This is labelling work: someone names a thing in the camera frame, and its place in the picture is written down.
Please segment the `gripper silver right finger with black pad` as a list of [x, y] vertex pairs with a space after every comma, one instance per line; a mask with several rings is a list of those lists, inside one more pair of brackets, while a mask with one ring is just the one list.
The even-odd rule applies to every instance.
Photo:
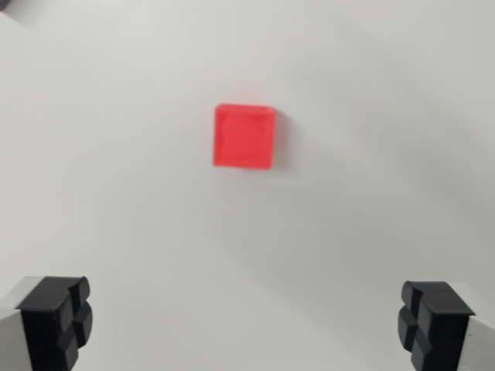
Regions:
[[445, 281], [406, 281], [398, 337], [418, 371], [494, 369], [494, 327]]

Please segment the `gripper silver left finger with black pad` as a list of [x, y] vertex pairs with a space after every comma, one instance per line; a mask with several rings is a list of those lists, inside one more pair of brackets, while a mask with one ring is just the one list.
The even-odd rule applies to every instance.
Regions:
[[1, 298], [1, 369], [72, 370], [92, 331], [85, 277], [24, 277]]

